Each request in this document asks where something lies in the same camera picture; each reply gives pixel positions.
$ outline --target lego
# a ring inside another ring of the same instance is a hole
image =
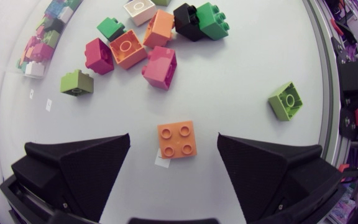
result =
[[[85,66],[100,75],[114,70],[110,48],[99,38],[92,40],[85,46],[85,56]]]
[[[162,159],[197,155],[193,122],[184,121],[157,126]]]
[[[67,0],[66,5],[70,7],[73,11],[76,11],[78,6],[80,6],[82,0]]]
[[[158,6],[168,6],[171,0],[152,0]]]
[[[36,62],[44,62],[52,58],[55,49],[45,43],[39,43],[35,45],[34,50],[31,53],[31,60]]]
[[[148,64],[142,69],[143,77],[152,86],[168,90],[177,67],[175,51],[156,46],[148,58]]]
[[[270,96],[268,102],[280,121],[290,121],[303,105],[292,82],[281,86]]]
[[[66,6],[62,9],[62,11],[60,12],[59,16],[57,16],[57,18],[66,24],[70,20],[73,14],[74,11],[70,7]]]
[[[37,38],[43,39],[45,35],[44,26],[38,27],[37,32],[35,34]]]
[[[229,35],[227,32],[230,29],[229,24],[224,22],[226,16],[223,12],[219,12],[217,6],[207,2],[197,8],[196,15],[200,20],[198,24],[200,30],[209,38],[219,40]]]
[[[31,78],[43,78],[44,77],[45,65],[38,62],[29,62],[25,67],[24,76]]]
[[[137,26],[151,19],[157,12],[151,0],[133,0],[125,4],[124,8]]]
[[[55,30],[51,30],[44,35],[44,39],[42,39],[42,42],[55,49],[57,42],[59,41],[59,37],[60,34],[58,32],[56,32]]]
[[[110,49],[117,64],[123,69],[131,68],[147,57],[146,50],[133,30],[129,30],[111,42]]]
[[[143,45],[165,46],[168,40],[172,40],[171,30],[174,26],[173,15],[159,9],[147,26]]]
[[[47,16],[44,16],[42,20],[37,24],[36,30],[40,27],[45,25],[49,21],[49,18]]]
[[[52,18],[56,18],[64,7],[64,2],[52,1],[48,8],[45,10],[45,14]]]
[[[71,96],[93,93],[93,78],[77,69],[67,73],[60,82],[60,92]]]
[[[45,23],[44,31],[49,32],[49,31],[55,30],[56,32],[61,34],[64,26],[65,26],[65,23],[63,21],[61,21],[60,19],[54,18],[54,19],[49,20],[48,22]]]
[[[127,32],[124,30],[125,26],[122,23],[118,23],[116,18],[105,18],[97,28],[110,42]]]
[[[196,15],[197,8],[184,3],[173,11],[175,16],[175,30],[193,42],[200,40],[206,35],[200,30],[200,20]]]

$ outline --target lime green lego brick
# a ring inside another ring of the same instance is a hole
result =
[[[67,0],[66,5],[75,11],[81,4],[82,0]]]
[[[93,78],[81,70],[75,70],[62,77],[60,82],[60,92],[72,96],[80,96],[93,93]]]
[[[55,48],[57,45],[57,42],[59,41],[60,34],[56,32],[55,30],[51,30],[47,33],[45,33],[44,38],[42,39],[43,43],[46,43],[51,48]]]
[[[171,0],[152,0],[158,6],[168,6]]]
[[[290,121],[303,106],[301,98],[292,82],[281,86],[270,96],[268,102],[280,121]]]
[[[37,27],[35,28],[35,30],[37,30],[40,26],[46,24],[49,21],[48,17],[44,17],[42,18],[42,20],[37,24]]]
[[[207,2],[197,8],[196,15],[200,20],[198,24],[200,30],[203,31],[209,38],[219,40],[229,35],[227,32],[230,27],[227,22],[224,22],[226,16],[223,12],[219,12],[217,6],[213,6]]]
[[[124,24],[118,23],[116,18],[105,18],[105,20],[102,21],[97,28],[110,42],[127,32],[124,30]]]

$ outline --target small white label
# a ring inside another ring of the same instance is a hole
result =
[[[162,166],[162,167],[168,168],[169,163],[171,163],[171,159],[162,159],[161,150],[158,149],[154,164],[157,166]]]
[[[52,107],[52,100],[50,100],[50,99],[48,99],[48,101],[47,101],[47,111],[49,111],[50,112],[50,108]]]

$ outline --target white table surface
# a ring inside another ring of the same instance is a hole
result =
[[[16,60],[50,0],[42,0],[23,27],[12,51],[0,103],[0,158],[5,178],[25,155],[25,142],[53,144],[129,133],[131,148],[112,188],[101,223],[131,217],[161,220],[217,218],[243,223],[244,217],[216,147],[221,134],[306,146],[319,141],[323,81],[313,28],[302,1],[213,1],[225,13],[229,36],[191,42],[176,34],[166,47],[176,50],[178,66],[168,91],[154,88],[140,71],[117,66],[106,75],[85,67],[85,45],[96,29],[115,17],[143,40],[147,23],[136,27],[125,1],[84,0],[68,23],[43,80],[23,77]],[[172,13],[184,1],[172,0]],[[205,1],[189,2],[196,7]],[[94,93],[60,93],[60,79],[82,69],[94,78]],[[290,122],[280,122],[268,97],[293,81],[303,101]],[[34,90],[34,97],[29,98]],[[47,100],[52,100],[48,112]],[[192,120],[198,155],[154,164],[157,125]]]

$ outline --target black plastic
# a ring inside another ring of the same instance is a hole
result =
[[[177,33],[194,42],[206,37],[198,26],[200,20],[196,16],[196,11],[197,8],[189,6],[187,3],[184,3],[173,11]]]
[[[60,19],[54,18],[45,23],[44,31],[49,32],[51,30],[55,30],[59,34],[62,33],[65,23]]]
[[[319,145],[284,146],[219,134],[218,149],[250,223],[289,208],[286,216],[302,222],[332,197],[342,178],[320,158]]]

